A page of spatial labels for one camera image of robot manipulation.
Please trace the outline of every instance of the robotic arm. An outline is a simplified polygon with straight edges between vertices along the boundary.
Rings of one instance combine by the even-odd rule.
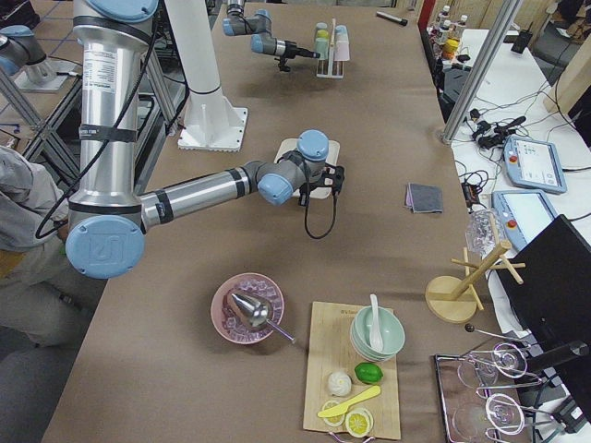
[[[256,191],[281,205],[299,187],[326,186],[327,178],[335,195],[344,179],[343,168],[334,174],[327,169],[328,138],[309,130],[300,136],[296,150],[277,163],[249,162],[136,196],[135,86],[141,78],[140,57],[150,47],[157,5],[157,0],[74,3],[74,32],[84,44],[82,172],[78,191],[69,198],[66,253],[78,271],[93,278],[116,277],[132,269],[143,253],[144,234],[157,224]]]
[[[0,30],[0,68],[14,76],[23,66],[29,80],[43,85],[55,78],[55,70],[32,31],[23,25]]]
[[[259,9],[254,17],[244,17],[244,0],[233,0],[228,5],[228,18],[223,20],[225,35],[250,35],[250,49],[253,53],[277,55],[279,70],[289,72],[287,60],[296,56],[319,58],[320,54],[308,49],[300,48],[297,43],[288,40],[278,40],[271,33],[271,15],[266,9]]]

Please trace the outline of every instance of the brown table surface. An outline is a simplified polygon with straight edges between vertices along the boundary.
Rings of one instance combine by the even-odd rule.
[[[261,5],[248,5],[247,15]],[[463,277],[450,264],[467,215],[416,25],[375,17],[372,7],[265,5],[273,34],[310,47],[318,21],[347,25],[352,61],[342,80],[315,78],[298,58],[280,73],[250,52],[249,37],[213,31],[224,94],[249,109],[238,153],[179,150],[169,139],[149,189],[260,159],[285,138],[318,128],[341,143],[346,168],[333,232],[315,241],[294,199],[274,208],[253,195],[153,228],[138,266],[109,281],[45,443],[330,441],[302,428],[314,300],[364,305],[376,293],[406,329],[398,355],[404,442],[443,441],[431,355],[461,353],[482,337],[430,313],[428,282]],[[408,182],[439,186],[442,214],[404,208]],[[310,227],[329,224],[329,199],[313,200]],[[211,298],[228,278],[258,272],[286,299],[277,334],[242,346],[217,334]],[[492,308],[478,314],[494,329]]]

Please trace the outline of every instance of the lemon slice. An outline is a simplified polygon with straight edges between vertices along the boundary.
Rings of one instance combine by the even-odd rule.
[[[371,429],[373,429],[373,414],[369,411],[368,408],[364,408],[362,406],[357,406],[351,412],[353,413],[355,411],[360,411],[362,413],[365,413],[369,417],[369,430],[371,431]]]
[[[336,406],[337,404],[341,403],[338,400],[328,400],[326,403],[322,405],[322,411],[325,409],[329,409],[332,406]],[[337,415],[336,417],[327,417],[323,418],[324,423],[326,423],[330,427],[338,427],[343,424],[344,422],[344,414]]]
[[[359,408],[347,413],[344,418],[344,427],[353,437],[365,437],[371,431],[373,418],[369,418],[368,413]]]

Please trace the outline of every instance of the person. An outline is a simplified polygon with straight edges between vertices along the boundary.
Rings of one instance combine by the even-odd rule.
[[[0,325],[24,332],[40,346],[78,346],[106,283],[70,265],[67,224],[35,237],[62,194],[42,165],[0,146]],[[51,221],[66,220],[64,200]],[[53,228],[47,224],[44,232]]]

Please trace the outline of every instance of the round wooden base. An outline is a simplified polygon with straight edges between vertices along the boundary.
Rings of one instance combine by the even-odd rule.
[[[465,323],[474,316],[476,302],[469,291],[452,300],[452,292],[461,282],[460,279],[449,275],[437,277],[429,282],[425,299],[433,314],[450,323]]]

